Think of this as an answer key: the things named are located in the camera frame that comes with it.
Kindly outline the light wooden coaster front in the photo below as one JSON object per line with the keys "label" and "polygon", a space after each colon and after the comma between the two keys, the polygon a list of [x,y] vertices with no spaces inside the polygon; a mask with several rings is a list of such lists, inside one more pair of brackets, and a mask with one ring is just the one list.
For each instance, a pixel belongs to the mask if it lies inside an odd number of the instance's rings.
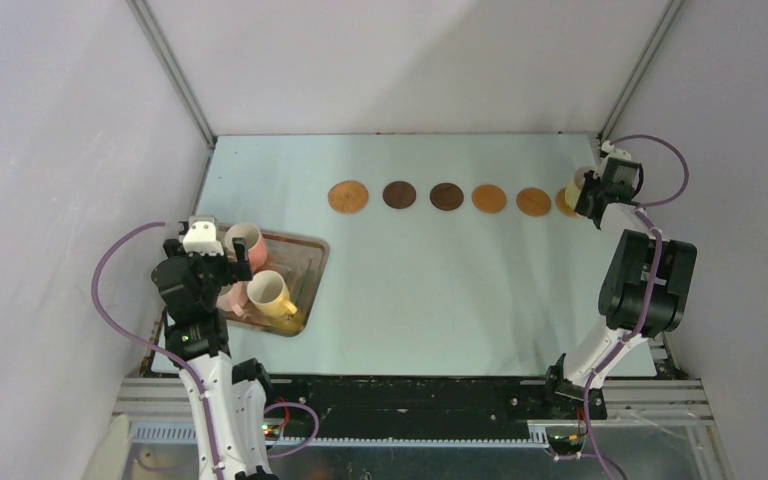
{"label": "light wooden coaster front", "polygon": [[542,217],[551,211],[552,200],[544,190],[528,187],[517,194],[516,205],[527,216]]}

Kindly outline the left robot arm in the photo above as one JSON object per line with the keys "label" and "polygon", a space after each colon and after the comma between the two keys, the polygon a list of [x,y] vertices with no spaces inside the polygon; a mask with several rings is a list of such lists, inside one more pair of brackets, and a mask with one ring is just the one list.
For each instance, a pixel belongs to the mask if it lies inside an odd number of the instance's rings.
{"label": "left robot arm", "polygon": [[168,239],[151,279],[166,307],[165,348],[190,403],[199,478],[272,479],[261,422],[275,406],[276,390],[256,359],[233,362],[217,306],[223,287],[253,276],[244,240],[233,247],[238,260],[223,251],[189,252]]}

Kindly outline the light yellow-green cup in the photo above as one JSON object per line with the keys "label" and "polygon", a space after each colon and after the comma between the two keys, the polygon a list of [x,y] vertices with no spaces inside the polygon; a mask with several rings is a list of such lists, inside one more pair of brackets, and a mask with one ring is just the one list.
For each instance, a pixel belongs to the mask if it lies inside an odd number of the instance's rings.
{"label": "light yellow-green cup", "polygon": [[586,175],[594,173],[595,171],[595,167],[578,168],[574,172],[567,186],[564,188],[564,193],[562,194],[564,204],[572,211],[575,211],[577,206],[578,200],[585,185]]}

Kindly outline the woven rattan coaster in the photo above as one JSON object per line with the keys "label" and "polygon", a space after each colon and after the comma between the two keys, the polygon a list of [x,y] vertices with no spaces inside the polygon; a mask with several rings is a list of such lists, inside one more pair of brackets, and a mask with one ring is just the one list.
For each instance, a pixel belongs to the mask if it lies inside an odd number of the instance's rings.
{"label": "woven rattan coaster", "polygon": [[334,185],[327,195],[329,206],[341,214],[360,212],[369,201],[366,186],[356,180],[346,180]]}
{"label": "woven rattan coaster", "polygon": [[570,218],[581,218],[572,207],[566,203],[566,188],[561,188],[555,195],[555,205],[557,209]]}

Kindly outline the dark wooden coaster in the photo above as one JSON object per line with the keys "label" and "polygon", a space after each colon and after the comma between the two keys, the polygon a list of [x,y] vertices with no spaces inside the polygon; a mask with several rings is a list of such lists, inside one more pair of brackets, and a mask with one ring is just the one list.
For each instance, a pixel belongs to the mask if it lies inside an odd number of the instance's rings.
{"label": "dark wooden coaster", "polygon": [[464,202],[463,190],[456,184],[443,182],[435,185],[430,193],[432,205],[441,211],[454,211]]}
{"label": "dark wooden coaster", "polygon": [[417,193],[415,187],[407,181],[393,181],[385,186],[382,199],[387,206],[396,210],[406,209],[414,204]]}

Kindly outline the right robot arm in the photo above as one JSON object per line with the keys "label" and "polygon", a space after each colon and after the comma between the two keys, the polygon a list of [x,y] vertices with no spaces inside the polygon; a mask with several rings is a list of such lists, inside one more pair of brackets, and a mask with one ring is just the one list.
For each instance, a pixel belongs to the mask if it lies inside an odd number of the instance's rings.
{"label": "right robot arm", "polygon": [[635,202],[642,172],[640,163],[609,155],[579,170],[567,187],[565,200],[576,214],[620,237],[599,291],[595,326],[546,372],[541,402],[553,418],[571,419],[594,406],[624,356],[683,320],[698,249],[666,236]]}

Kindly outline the light wooden coaster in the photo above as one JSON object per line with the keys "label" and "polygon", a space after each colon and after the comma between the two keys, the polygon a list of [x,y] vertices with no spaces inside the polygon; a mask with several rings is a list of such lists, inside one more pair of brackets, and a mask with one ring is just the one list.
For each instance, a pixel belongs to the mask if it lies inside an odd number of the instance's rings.
{"label": "light wooden coaster", "polygon": [[552,200],[544,190],[528,187],[517,194],[516,205],[527,216],[542,217],[551,211]]}
{"label": "light wooden coaster", "polygon": [[507,196],[503,189],[493,184],[477,186],[471,195],[475,208],[483,213],[495,214],[505,209]]}

